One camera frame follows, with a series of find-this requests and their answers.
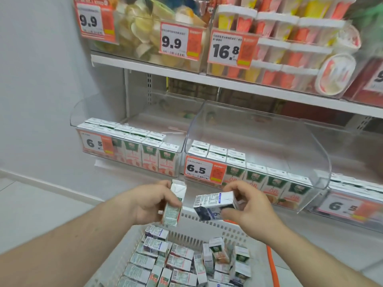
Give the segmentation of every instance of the white wall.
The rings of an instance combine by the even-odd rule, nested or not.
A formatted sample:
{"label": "white wall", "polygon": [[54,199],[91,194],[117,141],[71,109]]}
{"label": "white wall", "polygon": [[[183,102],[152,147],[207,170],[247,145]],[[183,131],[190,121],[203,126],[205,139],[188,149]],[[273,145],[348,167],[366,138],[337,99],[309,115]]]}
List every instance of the white wall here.
{"label": "white wall", "polygon": [[121,69],[92,67],[72,0],[1,0],[0,33],[0,169],[103,199],[142,183],[100,175],[69,125],[84,97],[123,91]]}

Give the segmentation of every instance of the floor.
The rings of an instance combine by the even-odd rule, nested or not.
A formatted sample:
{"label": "floor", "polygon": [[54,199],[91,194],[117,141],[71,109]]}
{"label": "floor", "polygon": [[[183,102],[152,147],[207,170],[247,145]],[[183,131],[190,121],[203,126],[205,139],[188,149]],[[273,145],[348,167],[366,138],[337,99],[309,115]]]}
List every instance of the floor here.
{"label": "floor", "polygon": [[[90,210],[93,206],[8,178],[0,178],[0,254]],[[281,287],[301,287],[276,267]]]}

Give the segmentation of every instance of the store shelf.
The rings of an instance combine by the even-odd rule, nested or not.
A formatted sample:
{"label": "store shelf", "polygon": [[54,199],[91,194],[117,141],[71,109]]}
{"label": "store shelf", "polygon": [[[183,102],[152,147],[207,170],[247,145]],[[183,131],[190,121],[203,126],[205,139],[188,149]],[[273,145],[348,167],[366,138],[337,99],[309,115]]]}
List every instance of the store shelf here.
{"label": "store shelf", "polygon": [[160,75],[164,77],[178,78],[189,82],[202,83],[205,85],[218,86],[227,89],[240,90],[261,96],[269,96],[277,99],[284,99],[287,101],[299,102],[308,105],[325,107],[328,109],[341,110],[344,112],[367,115],[376,118],[383,118],[383,109],[364,104],[357,104],[345,100],[337,100],[323,96],[315,96],[310,94],[303,94],[294,91],[287,91],[274,87],[255,85],[244,82],[237,82],[223,78],[207,76],[206,73],[192,73],[183,70],[176,70],[173,68],[162,67],[150,63],[139,62],[129,58],[117,57],[110,54],[99,53],[92,51],[91,59],[93,65],[95,63],[111,65],[114,67],[126,68],[129,70],[136,70],[139,72],[146,72],[153,75]]}

